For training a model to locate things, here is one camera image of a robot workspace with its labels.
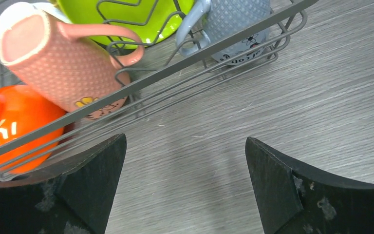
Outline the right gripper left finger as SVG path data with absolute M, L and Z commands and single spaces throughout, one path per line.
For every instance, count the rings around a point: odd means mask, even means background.
M 0 181 L 0 234 L 103 234 L 127 149 L 124 134 Z

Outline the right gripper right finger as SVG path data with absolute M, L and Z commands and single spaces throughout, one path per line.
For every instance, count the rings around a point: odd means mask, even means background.
M 245 156 L 266 234 L 374 234 L 374 184 L 321 170 L 253 137 Z

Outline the orange bowl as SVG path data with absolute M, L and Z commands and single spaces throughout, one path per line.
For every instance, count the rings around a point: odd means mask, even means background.
M 14 139 L 22 137 L 66 114 L 66 111 L 53 104 L 39 93 L 35 92 L 28 85 L 10 85 L 0 88 L 0 146 Z M 46 134 L 36 140 L 33 140 L 21 147 L 13 149 L 0 156 L 0 165 L 35 149 L 42 144 L 58 138 L 64 133 L 64 127 L 61 127 L 49 134 Z M 10 166 L 19 165 L 19 163 L 34 157 L 42 152 L 56 147 L 58 141 L 49 145 L 31 155 L 19 159 L 7 166 L 0 168 L 5 170 Z M 37 159 L 34 159 L 22 166 L 10 171 L 13 174 L 20 174 L 31 171 L 44 162 L 50 153 L 47 153 Z

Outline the lime green plate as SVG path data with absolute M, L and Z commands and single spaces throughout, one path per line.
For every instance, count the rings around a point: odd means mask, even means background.
M 53 0 L 74 24 L 107 24 L 128 28 L 147 46 L 170 37 L 194 0 Z

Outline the small blue-handled cup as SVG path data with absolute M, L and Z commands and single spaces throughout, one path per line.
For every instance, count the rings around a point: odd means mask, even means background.
M 258 23 L 271 14 L 269 0 L 198 0 L 184 17 L 176 33 L 176 45 L 180 46 L 191 28 L 202 21 L 202 37 L 191 47 L 181 47 L 179 53 L 188 56 L 200 48 L 223 40 L 245 28 Z M 229 65 L 238 65 L 262 54 L 263 48 L 240 58 L 237 55 L 264 43 L 269 29 L 252 31 L 235 44 L 215 53 L 212 58 L 218 62 L 232 59 Z

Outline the white ceramic bowl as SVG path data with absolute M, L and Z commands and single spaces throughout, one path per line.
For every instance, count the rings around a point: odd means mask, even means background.
M 36 3 L 32 3 L 32 5 L 36 8 L 36 9 L 40 9 L 40 10 L 43 10 L 45 11 L 46 13 L 56 17 L 57 19 L 61 20 L 62 22 L 65 22 L 65 23 L 72 23 L 65 15 L 64 13 L 59 10 L 58 8 L 56 8 L 55 6 L 53 6 L 51 3 L 49 2 L 36 2 Z

